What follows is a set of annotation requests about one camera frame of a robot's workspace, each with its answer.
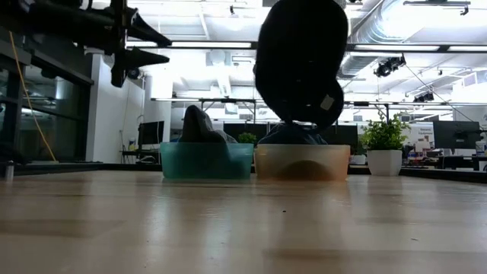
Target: black cloth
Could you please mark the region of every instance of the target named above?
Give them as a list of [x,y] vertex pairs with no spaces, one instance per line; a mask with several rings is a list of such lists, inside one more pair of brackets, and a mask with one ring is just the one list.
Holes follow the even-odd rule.
[[259,34],[256,88],[286,123],[331,126],[343,109],[336,74],[345,54],[348,21],[333,0],[280,0]]
[[266,137],[260,139],[259,144],[326,145],[326,142],[319,134],[309,129],[303,129],[297,124],[281,123],[274,126]]
[[221,130],[214,130],[208,114],[197,106],[189,106],[184,114],[183,134],[178,142],[236,143]]

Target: white flower pot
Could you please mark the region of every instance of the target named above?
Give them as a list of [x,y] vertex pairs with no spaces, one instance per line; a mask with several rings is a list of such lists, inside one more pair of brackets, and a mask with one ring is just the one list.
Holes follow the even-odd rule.
[[368,169],[374,176],[398,176],[403,164],[403,152],[367,151]]

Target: track light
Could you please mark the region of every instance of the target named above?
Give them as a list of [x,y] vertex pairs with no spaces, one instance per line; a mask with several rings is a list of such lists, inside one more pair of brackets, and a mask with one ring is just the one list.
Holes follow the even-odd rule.
[[416,95],[414,97],[413,103],[426,103],[434,100],[434,95],[432,92],[427,92],[425,94]]
[[469,13],[469,6],[465,6],[465,8],[463,8],[463,11],[460,12],[460,16],[464,16],[466,14]]
[[379,66],[374,70],[374,74],[377,77],[387,77],[405,64],[406,60],[404,59],[404,55],[401,57],[387,58],[384,61],[379,62]]

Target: green plant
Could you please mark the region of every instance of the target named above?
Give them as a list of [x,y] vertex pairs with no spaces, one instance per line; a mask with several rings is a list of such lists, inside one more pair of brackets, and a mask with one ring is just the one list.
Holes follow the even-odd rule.
[[238,142],[243,144],[255,144],[257,141],[257,137],[248,132],[244,132],[238,136]]
[[370,121],[367,127],[361,127],[364,130],[361,143],[367,150],[400,150],[406,140],[403,129],[411,128],[401,123],[397,114],[388,123],[382,113],[379,116],[380,122]]

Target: desk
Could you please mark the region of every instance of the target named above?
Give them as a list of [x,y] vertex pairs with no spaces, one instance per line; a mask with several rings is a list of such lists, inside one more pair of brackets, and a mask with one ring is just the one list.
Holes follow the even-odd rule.
[[122,159],[121,164],[135,164],[136,159],[143,158],[145,156],[152,156],[155,158],[155,163],[159,164],[159,151],[121,151]]
[[4,274],[487,269],[487,188],[478,184],[167,183],[161,172],[95,171],[19,177],[0,195]]
[[440,156],[438,157],[437,168],[473,168],[479,171],[479,161],[487,161],[487,156]]

